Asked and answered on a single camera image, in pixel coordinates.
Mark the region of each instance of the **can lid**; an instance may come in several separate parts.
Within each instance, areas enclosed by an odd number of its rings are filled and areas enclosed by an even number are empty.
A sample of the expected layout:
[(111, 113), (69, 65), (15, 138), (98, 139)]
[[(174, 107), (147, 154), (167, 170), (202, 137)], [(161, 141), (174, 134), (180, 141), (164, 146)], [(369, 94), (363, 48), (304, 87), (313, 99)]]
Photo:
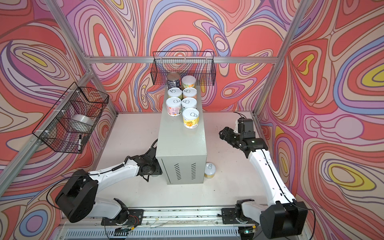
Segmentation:
[(187, 108), (183, 111), (183, 118), (188, 120), (196, 119), (199, 116), (199, 111), (196, 108)]
[(183, 90), (183, 94), (187, 97), (193, 97), (194, 95), (197, 94), (196, 88), (185, 88)]
[(193, 108), (194, 106), (196, 106), (196, 104), (197, 104), (197, 100), (190, 97), (184, 98), (181, 101), (181, 105), (185, 108)]
[(171, 97), (166, 100), (166, 104), (168, 107), (176, 108), (181, 105), (181, 100), (180, 98), (177, 98), (177, 97)]
[(168, 90), (168, 96), (170, 97), (178, 97), (182, 94), (183, 92), (180, 90), (180, 88), (170, 88)]
[(171, 81), (179, 80), (180, 79), (180, 74), (178, 74), (177, 72), (168, 73), (167, 74), (167, 79), (171, 80)]
[(209, 175), (213, 175), (216, 172), (216, 166), (213, 163), (207, 162), (205, 165), (204, 173)]
[(192, 75), (187, 75), (187, 76), (184, 76), (182, 79), (181, 79), (181, 82), (184, 83), (184, 84), (195, 84), (196, 82), (196, 78)]

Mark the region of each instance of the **gray metal cabinet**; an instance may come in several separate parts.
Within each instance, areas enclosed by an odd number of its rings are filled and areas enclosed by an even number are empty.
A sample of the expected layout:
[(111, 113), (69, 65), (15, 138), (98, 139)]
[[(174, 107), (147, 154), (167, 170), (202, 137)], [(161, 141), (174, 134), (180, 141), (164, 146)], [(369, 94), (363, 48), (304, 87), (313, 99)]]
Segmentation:
[(166, 109), (167, 89), (157, 142), (156, 158), (168, 184), (203, 183), (207, 147), (205, 144), (204, 118), (201, 90), (197, 87), (197, 110), (199, 125), (188, 129), (183, 125), (183, 116), (170, 116)]

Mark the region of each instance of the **black wire mesh basket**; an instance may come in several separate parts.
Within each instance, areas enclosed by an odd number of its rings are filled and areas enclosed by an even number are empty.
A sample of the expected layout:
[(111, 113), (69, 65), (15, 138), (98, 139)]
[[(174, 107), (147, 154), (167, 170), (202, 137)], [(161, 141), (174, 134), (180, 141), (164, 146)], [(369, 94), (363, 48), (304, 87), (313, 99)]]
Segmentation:
[(213, 51), (155, 51), (151, 68), (153, 85), (167, 84), (167, 74), (177, 72), (181, 78), (194, 76), (196, 85), (214, 86), (214, 55)]
[(82, 153), (108, 101), (106, 93), (77, 87), (53, 121), (39, 135), (39, 125), (32, 133), (55, 152)]

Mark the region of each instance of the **pink can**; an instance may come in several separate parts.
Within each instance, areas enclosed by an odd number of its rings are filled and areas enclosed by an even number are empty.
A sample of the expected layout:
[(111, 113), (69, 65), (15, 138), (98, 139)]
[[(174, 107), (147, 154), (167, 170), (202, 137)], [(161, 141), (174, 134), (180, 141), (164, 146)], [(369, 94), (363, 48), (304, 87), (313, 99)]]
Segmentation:
[(171, 97), (166, 100), (167, 112), (170, 116), (178, 116), (181, 113), (181, 99)]

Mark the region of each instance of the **patterned wall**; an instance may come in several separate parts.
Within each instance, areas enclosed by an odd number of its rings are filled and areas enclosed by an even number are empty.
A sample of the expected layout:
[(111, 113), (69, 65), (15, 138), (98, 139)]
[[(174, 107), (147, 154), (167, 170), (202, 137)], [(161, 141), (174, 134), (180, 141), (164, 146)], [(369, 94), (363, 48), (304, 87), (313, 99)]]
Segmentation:
[[(68, 1), (62, 4), (90, 56), (151, 56), (153, 51), (213, 50), (217, 56), (276, 56), (298, 2)], [(93, 66), (118, 111), (161, 111), (164, 87), (151, 64)], [(202, 90), (206, 111), (253, 110), (271, 65), (219, 64)]]
[[(0, 1), (0, 169), (84, 69), (43, 0)], [(62, 176), (89, 167), (111, 125), (109, 109), (82, 154), (42, 145), (0, 198), (0, 239), (48, 239), (61, 212), (45, 201)], [(55, 196), (58, 186), (51, 196)]]
[(316, 0), (258, 111), (318, 240), (384, 239), (383, 73), (384, 2)]

